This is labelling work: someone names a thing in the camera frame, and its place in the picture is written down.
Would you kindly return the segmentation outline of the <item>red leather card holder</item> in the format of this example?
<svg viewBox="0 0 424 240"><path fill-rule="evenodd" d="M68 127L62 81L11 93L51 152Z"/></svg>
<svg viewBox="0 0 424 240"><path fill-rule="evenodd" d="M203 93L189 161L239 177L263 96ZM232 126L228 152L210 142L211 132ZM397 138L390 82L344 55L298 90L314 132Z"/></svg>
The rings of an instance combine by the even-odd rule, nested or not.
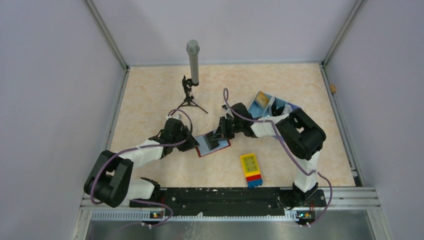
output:
<svg viewBox="0 0 424 240"><path fill-rule="evenodd" d="M194 139L199 143L199 145L196 147L199 158L205 157L231 146L229 140L212 140L212 136L209 133L199 135Z"/></svg>

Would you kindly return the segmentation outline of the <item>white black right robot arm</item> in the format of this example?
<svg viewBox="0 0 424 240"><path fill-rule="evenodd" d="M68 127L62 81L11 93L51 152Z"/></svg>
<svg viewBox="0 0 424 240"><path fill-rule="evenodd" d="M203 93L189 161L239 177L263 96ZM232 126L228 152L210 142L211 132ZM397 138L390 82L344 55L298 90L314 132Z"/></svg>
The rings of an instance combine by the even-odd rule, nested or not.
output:
<svg viewBox="0 0 424 240"><path fill-rule="evenodd" d="M324 130L301 108L288 114L261 118L254 118L241 102L225 109L226 114L220 117L211 140L230 140L236 133L249 138L277 138L297 167L293 200L299 206L307 206L318 189L318 158L327 138Z"/></svg>

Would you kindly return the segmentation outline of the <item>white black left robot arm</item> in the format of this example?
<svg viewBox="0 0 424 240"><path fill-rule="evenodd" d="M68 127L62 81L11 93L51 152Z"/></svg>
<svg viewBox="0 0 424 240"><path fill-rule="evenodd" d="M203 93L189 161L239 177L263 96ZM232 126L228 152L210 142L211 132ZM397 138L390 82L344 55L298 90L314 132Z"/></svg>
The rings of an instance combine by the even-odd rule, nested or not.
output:
<svg viewBox="0 0 424 240"><path fill-rule="evenodd" d="M94 205L119 206L130 192L133 170L163 159L178 149L186 152L199 146L193 137L193 125L168 117L163 129L145 142L112 152L102 151L91 169L83 190Z"/></svg>

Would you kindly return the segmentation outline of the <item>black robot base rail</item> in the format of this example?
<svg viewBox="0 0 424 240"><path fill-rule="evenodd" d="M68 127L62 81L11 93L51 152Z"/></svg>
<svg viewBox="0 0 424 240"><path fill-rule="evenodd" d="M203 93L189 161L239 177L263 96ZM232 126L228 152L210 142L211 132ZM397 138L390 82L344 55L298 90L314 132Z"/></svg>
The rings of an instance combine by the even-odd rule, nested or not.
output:
<svg viewBox="0 0 424 240"><path fill-rule="evenodd" d="M283 216L289 210L313 210L327 205L323 190L303 198L291 187L169 187L154 190L151 202L169 206L176 217Z"/></svg>

